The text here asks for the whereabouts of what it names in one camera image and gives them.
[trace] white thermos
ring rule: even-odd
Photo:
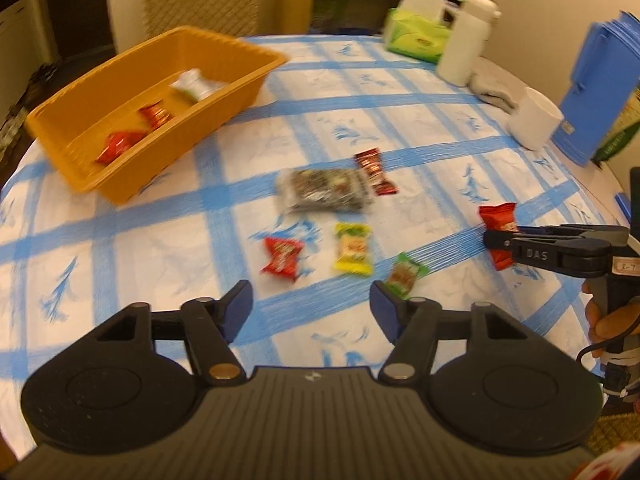
[[[500,17],[491,0],[465,0],[451,27],[451,34],[436,68],[444,81],[466,86],[474,61],[484,49],[494,20]]]

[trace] white mug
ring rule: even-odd
[[[518,108],[507,121],[509,133],[525,148],[537,151],[551,138],[564,115],[537,90],[527,87]]]

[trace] black cable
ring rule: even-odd
[[[576,361],[578,361],[580,364],[582,364],[582,358],[587,355],[589,352],[593,352],[594,350],[600,350],[601,348],[604,348],[605,346],[609,346],[613,343],[618,343],[620,341],[622,341],[625,337],[627,337],[628,335],[631,335],[631,333],[638,327],[640,326],[640,314],[638,315],[638,317],[636,317],[636,320],[629,326],[629,328],[627,328],[622,334],[619,334],[615,337],[612,337],[611,339],[606,339],[604,341],[601,341],[599,343],[594,343],[593,345],[589,345],[585,348],[583,348],[582,350],[580,350],[578,352],[578,357],[575,358]],[[598,380],[600,382],[603,381],[602,377],[593,374],[594,376],[596,376],[598,378]]]

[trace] ribbed gray surface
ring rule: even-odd
[[[516,458],[443,430],[413,390],[377,384],[368,368],[258,368],[211,390],[180,430],[115,456],[39,447],[10,480],[455,479],[566,480],[584,449]]]

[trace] dark red candy wrapper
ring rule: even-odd
[[[98,164],[108,166],[120,155],[126,152],[131,146],[144,139],[146,132],[143,130],[127,130],[123,132],[113,132],[107,137],[107,146],[95,159]]]
[[[157,130],[160,126],[174,118],[174,116],[162,108],[162,101],[143,106],[138,111],[147,120],[152,130]]]
[[[271,255],[271,261],[262,272],[289,278],[294,282],[298,278],[298,255],[305,246],[297,240],[266,237],[264,245]]]
[[[487,229],[496,231],[518,231],[513,212],[516,205],[513,202],[507,202],[501,205],[481,205],[478,213]],[[513,265],[511,259],[511,251],[501,251],[498,249],[489,249],[491,257],[494,259],[494,266],[497,270],[503,270]]]
[[[382,170],[382,163],[380,162],[379,149],[371,148],[366,152],[357,153],[353,158],[356,159],[356,164],[366,171],[369,183],[376,195],[393,195],[398,192],[395,184],[385,177],[385,172]]]

